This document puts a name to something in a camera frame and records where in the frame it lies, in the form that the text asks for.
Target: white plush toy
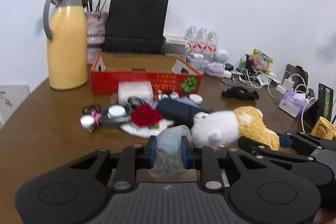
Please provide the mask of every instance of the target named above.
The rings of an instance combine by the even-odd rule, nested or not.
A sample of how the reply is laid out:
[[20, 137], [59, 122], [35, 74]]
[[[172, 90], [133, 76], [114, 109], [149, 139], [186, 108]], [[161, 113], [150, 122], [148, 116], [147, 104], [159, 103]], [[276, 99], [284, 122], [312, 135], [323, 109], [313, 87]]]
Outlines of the white plush toy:
[[266, 128], [262, 112], [254, 107], [211, 114], [200, 112], [194, 116], [191, 137], [195, 147], [209, 146], [218, 150], [234, 143], [240, 136], [267, 144], [272, 150], [279, 149], [278, 135]]

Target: green bow sticker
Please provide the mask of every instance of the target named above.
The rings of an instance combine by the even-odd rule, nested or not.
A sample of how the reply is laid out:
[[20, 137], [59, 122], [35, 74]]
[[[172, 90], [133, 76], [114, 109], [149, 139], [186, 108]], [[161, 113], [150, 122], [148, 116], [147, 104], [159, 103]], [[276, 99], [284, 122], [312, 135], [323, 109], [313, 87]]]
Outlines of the green bow sticker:
[[197, 78], [193, 76], [189, 76], [187, 78], [184, 78], [184, 80], [181, 82], [181, 90], [185, 93], [191, 93], [196, 90], [197, 88]]

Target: bag handle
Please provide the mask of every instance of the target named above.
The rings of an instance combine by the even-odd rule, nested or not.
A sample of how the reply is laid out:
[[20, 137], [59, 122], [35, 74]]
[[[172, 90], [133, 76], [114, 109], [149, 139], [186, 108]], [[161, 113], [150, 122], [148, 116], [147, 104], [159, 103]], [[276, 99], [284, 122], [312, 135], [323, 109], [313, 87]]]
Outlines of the bag handle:
[[45, 35], [50, 40], [52, 40], [53, 38], [53, 32], [49, 26], [49, 9], [50, 9], [50, 4], [52, 1], [53, 0], [46, 0], [44, 4], [44, 9], [43, 9], [43, 28], [44, 28]]

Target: dried flower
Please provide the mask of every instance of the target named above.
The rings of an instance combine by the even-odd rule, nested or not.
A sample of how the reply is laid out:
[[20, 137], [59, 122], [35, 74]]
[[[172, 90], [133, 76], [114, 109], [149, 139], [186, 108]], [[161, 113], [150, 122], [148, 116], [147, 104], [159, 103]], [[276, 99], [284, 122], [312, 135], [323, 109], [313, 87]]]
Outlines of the dried flower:
[[162, 120], [162, 116], [157, 109], [152, 109], [150, 105], [138, 105], [131, 112], [132, 122], [138, 127], [151, 126]]

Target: water bottle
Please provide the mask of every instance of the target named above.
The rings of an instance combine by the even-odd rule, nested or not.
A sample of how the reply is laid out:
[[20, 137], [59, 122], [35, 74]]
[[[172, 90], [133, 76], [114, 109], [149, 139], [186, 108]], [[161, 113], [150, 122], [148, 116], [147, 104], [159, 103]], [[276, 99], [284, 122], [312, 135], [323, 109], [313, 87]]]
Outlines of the water bottle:
[[188, 41], [188, 48], [186, 51], [187, 56], [192, 56], [192, 53], [195, 52], [197, 47], [197, 33], [196, 26], [190, 25], [189, 29], [186, 31], [184, 38]]
[[197, 33], [197, 53], [202, 54], [206, 59], [206, 52], [208, 48], [208, 41], [207, 41], [207, 29], [201, 27], [201, 29]]
[[216, 31], [211, 30], [211, 32], [209, 32], [207, 41], [208, 41], [208, 48], [207, 48], [208, 60], [210, 62], [211, 61], [213, 62], [215, 58], [216, 50], [217, 50], [217, 45], [218, 45], [218, 38], [217, 38]]

